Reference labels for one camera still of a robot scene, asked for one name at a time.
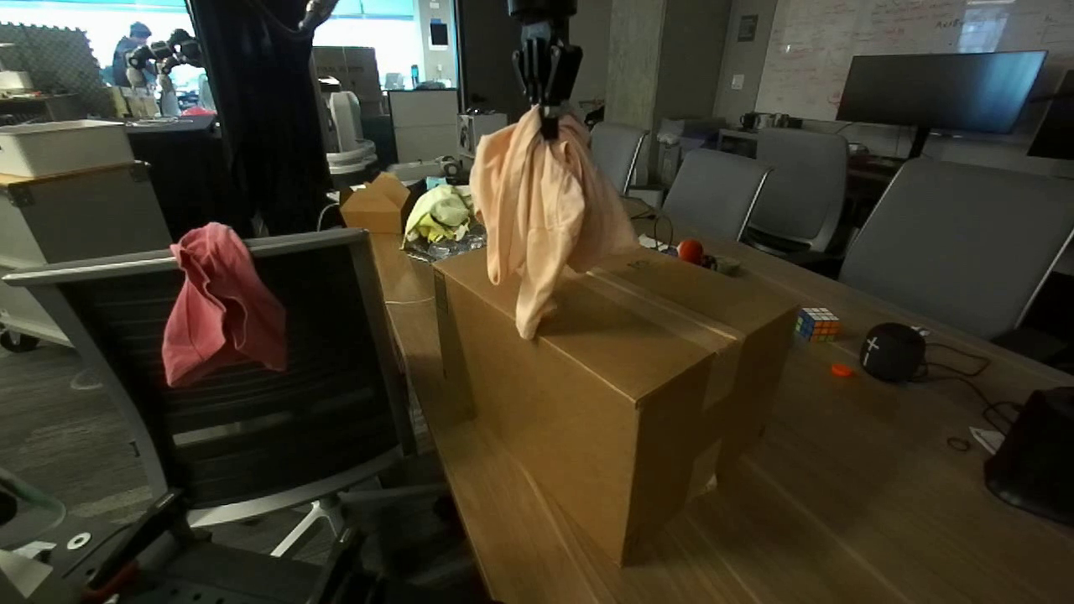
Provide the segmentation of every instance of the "wooden table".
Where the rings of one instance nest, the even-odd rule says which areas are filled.
[[[839,283],[717,246],[799,301],[829,305],[849,331],[914,319]],[[526,601],[1071,601],[1074,532],[1000,504],[984,485],[984,453],[951,437],[984,425],[961,382],[886,387],[836,380],[855,340],[795,341],[773,428],[714,493],[686,509],[638,566],[607,563],[530,475],[482,434],[466,398],[441,382],[430,268],[380,240],[389,314],[416,396],[494,596]],[[932,340],[995,364],[972,380],[989,398],[1074,382],[987,341],[921,323]]]

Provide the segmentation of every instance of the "chair wheel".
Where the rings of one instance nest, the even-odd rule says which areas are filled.
[[[9,327],[0,323],[0,346],[9,348],[9,353],[30,353],[30,348],[38,348],[38,340],[19,335],[19,331],[9,331]]]

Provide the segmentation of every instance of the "cardboard box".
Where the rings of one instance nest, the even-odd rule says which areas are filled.
[[[662,254],[572,274],[536,341],[482,254],[441,261],[437,296],[446,380],[616,563],[761,437],[795,326],[754,279]]]
[[[134,165],[121,122],[40,122],[0,127],[0,173],[49,176]]]
[[[397,180],[394,173],[380,173],[367,187],[357,187],[338,211],[348,227],[399,234],[405,222],[405,197],[409,192],[402,187],[402,180]]]

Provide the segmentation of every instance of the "peach fabric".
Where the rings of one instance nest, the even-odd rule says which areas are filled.
[[[553,312],[565,264],[592,273],[638,248],[622,197],[592,165],[578,117],[559,117],[557,142],[544,142],[530,108],[517,124],[480,138],[470,183],[485,227],[491,283],[520,274],[512,323],[524,340]]]
[[[171,246],[185,283],[171,305],[161,358],[168,387],[191,387],[235,363],[285,369],[285,307],[262,286],[245,240],[217,222]]]

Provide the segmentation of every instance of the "beige cloth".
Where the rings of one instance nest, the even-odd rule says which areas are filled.
[[[557,142],[540,138],[536,108],[480,138],[470,183],[485,227],[491,283],[520,274],[512,323],[524,340],[553,312],[565,264],[592,273],[638,248],[626,211],[592,165],[586,129],[573,117],[559,117]]]

